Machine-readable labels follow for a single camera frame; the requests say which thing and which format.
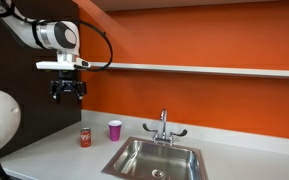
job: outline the chrome faucet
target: chrome faucet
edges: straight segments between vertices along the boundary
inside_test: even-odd
[[[166,119],[167,119],[167,110],[166,109],[162,109],[160,120],[163,122],[163,132],[162,132],[161,136],[159,136],[158,130],[150,130],[150,129],[148,129],[145,123],[143,124],[143,128],[146,131],[154,132],[153,140],[154,140],[155,143],[162,142],[162,143],[168,143],[168,144],[172,145],[173,142],[174,142],[173,135],[174,136],[185,136],[187,134],[187,130],[184,129],[181,134],[176,134],[176,133],[171,132],[169,137],[167,137],[166,136]]]
[[[160,118],[160,120],[163,122],[162,139],[166,139],[166,118],[167,118],[167,110],[164,108],[162,109],[161,118]]]

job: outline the soda can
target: soda can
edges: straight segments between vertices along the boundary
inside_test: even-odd
[[[83,128],[80,132],[81,147],[86,148],[91,146],[91,129]]]

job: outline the countertop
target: countertop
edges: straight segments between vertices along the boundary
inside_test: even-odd
[[[81,148],[79,132],[92,130],[92,145]],[[20,149],[1,162],[8,174],[21,179],[113,180],[102,169],[128,137],[151,139],[152,133],[122,127],[121,138],[112,142],[105,124],[81,121]],[[289,155],[231,145],[175,138],[175,144],[201,150],[210,180],[289,180]]]

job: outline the wall shelf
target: wall shelf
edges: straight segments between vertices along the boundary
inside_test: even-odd
[[[106,63],[91,62],[91,64],[92,67],[102,67]],[[112,63],[108,69],[289,78],[289,70],[220,68],[220,67],[202,67],[202,66],[173,66],[173,65],[153,65],[153,64],[130,64],[130,63]]]

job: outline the stainless steel sink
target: stainless steel sink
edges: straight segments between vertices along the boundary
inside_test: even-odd
[[[102,172],[122,179],[207,180],[199,149],[129,137]]]

